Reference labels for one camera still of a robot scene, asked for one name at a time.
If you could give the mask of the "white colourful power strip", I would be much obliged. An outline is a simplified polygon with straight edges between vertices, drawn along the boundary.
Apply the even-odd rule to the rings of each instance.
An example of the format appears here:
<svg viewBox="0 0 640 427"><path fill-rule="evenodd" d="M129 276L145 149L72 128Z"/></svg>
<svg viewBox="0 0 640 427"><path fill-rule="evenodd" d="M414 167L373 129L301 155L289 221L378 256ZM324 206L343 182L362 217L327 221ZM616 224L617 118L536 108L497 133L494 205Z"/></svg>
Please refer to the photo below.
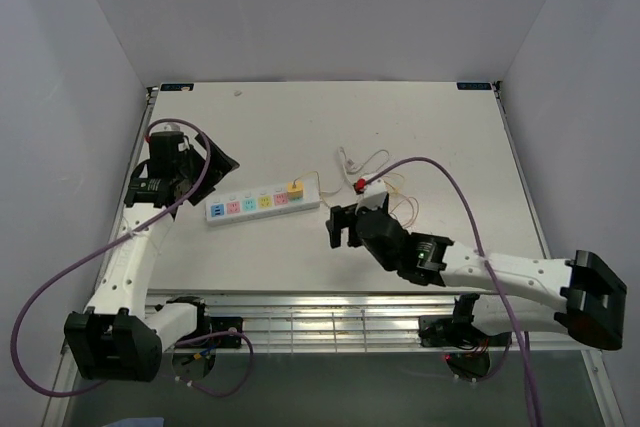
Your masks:
<svg viewBox="0 0 640 427"><path fill-rule="evenodd" d="M291 199L285 187L262 187L212 194L206 199L204 213L208 225L223 226L314 210L320 204L315 189L305 190L301 198Z"/></svg>

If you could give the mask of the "yellow charger plug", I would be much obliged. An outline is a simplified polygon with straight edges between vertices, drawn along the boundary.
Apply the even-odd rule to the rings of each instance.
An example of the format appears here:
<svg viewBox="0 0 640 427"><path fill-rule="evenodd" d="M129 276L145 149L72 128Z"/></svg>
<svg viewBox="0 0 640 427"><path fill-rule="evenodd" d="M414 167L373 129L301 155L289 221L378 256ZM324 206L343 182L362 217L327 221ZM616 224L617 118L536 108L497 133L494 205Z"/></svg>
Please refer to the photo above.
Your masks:
<svg viewBox="0 0 640 427"><path fill-rule="evenodd" d="M290 201L299 200L304 197L304 184L301 180L289 182L286 188L286 194Z"/></svg>

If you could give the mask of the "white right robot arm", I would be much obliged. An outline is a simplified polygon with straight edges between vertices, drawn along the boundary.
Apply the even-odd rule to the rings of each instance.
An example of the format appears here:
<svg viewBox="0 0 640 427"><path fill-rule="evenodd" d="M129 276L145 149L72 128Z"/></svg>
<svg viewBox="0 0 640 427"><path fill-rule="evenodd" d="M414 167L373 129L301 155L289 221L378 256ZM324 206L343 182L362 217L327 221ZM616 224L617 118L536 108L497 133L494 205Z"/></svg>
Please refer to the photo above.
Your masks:
<svg viewBox="0 0 640 427"><path fill-rule="evenodd" d="M409 232L387 208L331 208L329 244L364 247L381 267L419 286L465 288L453 314L421 336L441 345L505 334L517 320L529 332L564 333L600 350L623 345L626 284L597 254L571 259L482 257L448 237Z"/></svg>

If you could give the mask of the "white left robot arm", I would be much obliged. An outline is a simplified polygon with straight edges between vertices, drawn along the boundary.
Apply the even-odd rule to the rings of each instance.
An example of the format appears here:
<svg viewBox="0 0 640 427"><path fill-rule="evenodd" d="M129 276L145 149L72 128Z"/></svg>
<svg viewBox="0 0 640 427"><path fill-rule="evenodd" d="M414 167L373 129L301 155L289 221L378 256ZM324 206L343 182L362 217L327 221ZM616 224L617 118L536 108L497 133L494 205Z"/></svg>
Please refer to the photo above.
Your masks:
<svg viewBox="0 0 640 427"><path fill-rule="evenodd" d="M124 197L125 240L114 248L84 311L65 321L65 340L88 380L149 382L165 350L182 340L201 346L212 334L203 300L177 297L149 314L147 291L178 203L197 205L239 164L202 133L189 139L180 131L156 132L148 148Z"/></svg>

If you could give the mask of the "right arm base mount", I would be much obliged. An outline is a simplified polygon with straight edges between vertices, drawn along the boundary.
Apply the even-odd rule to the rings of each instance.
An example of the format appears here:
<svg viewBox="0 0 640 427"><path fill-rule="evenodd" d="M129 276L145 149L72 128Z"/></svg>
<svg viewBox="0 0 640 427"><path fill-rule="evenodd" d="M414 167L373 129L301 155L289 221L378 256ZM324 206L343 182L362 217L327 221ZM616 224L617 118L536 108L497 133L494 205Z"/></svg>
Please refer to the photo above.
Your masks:
<svg viewBox="0 0 640 427"><path fill-rule="evenodd" d="M418 318L418 336L422 347L453 347L466 351L479 351L489 347L506 347L511 343L511 332L483 333L472 325L481 295L463 294L454 300L451 314L444 317Z"/></svg>

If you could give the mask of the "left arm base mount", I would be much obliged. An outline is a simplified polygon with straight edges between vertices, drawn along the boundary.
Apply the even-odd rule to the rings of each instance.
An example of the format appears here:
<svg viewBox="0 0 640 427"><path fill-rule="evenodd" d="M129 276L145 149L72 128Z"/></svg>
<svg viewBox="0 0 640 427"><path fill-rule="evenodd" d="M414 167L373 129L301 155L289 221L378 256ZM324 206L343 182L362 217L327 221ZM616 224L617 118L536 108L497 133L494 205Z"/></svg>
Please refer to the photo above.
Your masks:
<svg viewBox="0 0 640 427"><path fill-rule="evenodd" d="M203 298L179 296L168 300L159 313L165 310L169 314L169 327L180 333L170 346L238 349L241 345L236 333L244 332L244 318L212 315Z"/></svg>

